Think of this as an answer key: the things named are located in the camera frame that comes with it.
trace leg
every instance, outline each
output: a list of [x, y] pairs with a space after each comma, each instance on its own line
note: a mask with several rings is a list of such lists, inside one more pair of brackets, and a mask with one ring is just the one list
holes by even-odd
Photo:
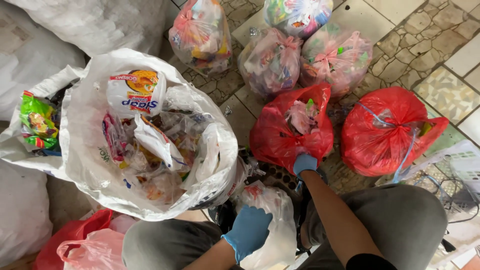
[[139, 221], [123, 240], [122, 259], [128, 270], [181, 270], [220, 240], [212, 222]]
[[[341, 197], [398, 270], [424, 270], [428, 266], [447, 227], [445, 210], [434, 195], [420, 187], [394, 184]], [[320, 247], [298, 270], [344, 269], [330, 247], [313, 201], [302, 227], [310, 243]]]

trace hand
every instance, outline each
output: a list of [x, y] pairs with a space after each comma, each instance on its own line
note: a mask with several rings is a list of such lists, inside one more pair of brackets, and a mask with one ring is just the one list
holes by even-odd
[[247, 205], [242, 207], [233, 222], [232, 230], [222, 235], [222, 238], [225, 238], [235, 250], [237, 263], [265, 244], [270, 234], [268, 225], [272, 219], [272, 213], [265, 214], [262, 208], [257, 209], [255, 206]]
[[304, 170], [317, 170], [317, 159], [308, 155], [301, 154], [297, 156], [295, 164], [293, 164], [293, 172], [297, 175], [298, 178], [302, 179], [300, 173]]

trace black sleeve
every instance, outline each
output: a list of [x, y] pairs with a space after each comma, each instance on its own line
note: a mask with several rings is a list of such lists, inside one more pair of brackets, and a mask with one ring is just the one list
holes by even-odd
[[357, 254], [347, 262], [346, 270], [396, 270], [386, 259], [374, 254]]

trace red plastic bag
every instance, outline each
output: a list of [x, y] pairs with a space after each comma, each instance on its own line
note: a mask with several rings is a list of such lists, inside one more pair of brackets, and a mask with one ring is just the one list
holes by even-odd
[[63, 270], [63, 261], [57, 255], [60, 244], [70, 240], [84, 240], [89, 233], [108, 228], [111, 217], [112, 210], [104, 209], [85, 221], [70, 221], [65, 224], [40, 250], [33, 270]]
[[[291, 174], [295, 159], [301, 153], [317, 158], [319, 165], [322, 157], [333, 146], [332, 123], [325, 116], [329, 98], [330, 85], [322, 83], [280, 94], [274, 101], [265, 105], [250, 130], [250, 148], [253, 155], [258, 160], [285, 167]], [[315, 120], [320, 131], [294, 135], [285, 120], [285, 113], [296, 100], [307, 103], [309, 99], [318, 106], [319, 113]]]
[[[342, 159], [353, 171], [365, 176], [380, 176], [394, 173], [412, 144], [403, 168], [417, 159], [442, 134], [448, 119], [428, 119], [425, 105], [413, 92], [395, 86], [378, 89], [363, 96], [348, 114], [342, 130]], [[432, 128], [424, 135], [421, 132], [427, 122]]]
[[[75, 270], [127, 270], [121, 259], [124, 234], [111, 229], [90, 233], [85, 240], [65, 241], [57, 254]], [[68, 257], [66, 252], [71, 246]]]

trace blue latex glove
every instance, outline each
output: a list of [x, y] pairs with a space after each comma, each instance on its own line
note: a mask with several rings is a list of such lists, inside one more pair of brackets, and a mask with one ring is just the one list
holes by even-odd
[[265, 214], [263, 208], [248, 205], [242, 207], [233, 222], [232, 230], [222, 235], [235, 250], [237, 263], [265, 244], [270, 234], [268, 225], [272, 218], [272, 213]]
[[295, 163], [293, 164], [293, 172], [297, 175], [298, 178], [300, 177], [300, 173], [304, 170], [317, 170], [317, 159], [308, 155], [308, 154], [301, 154], [297, 156]]

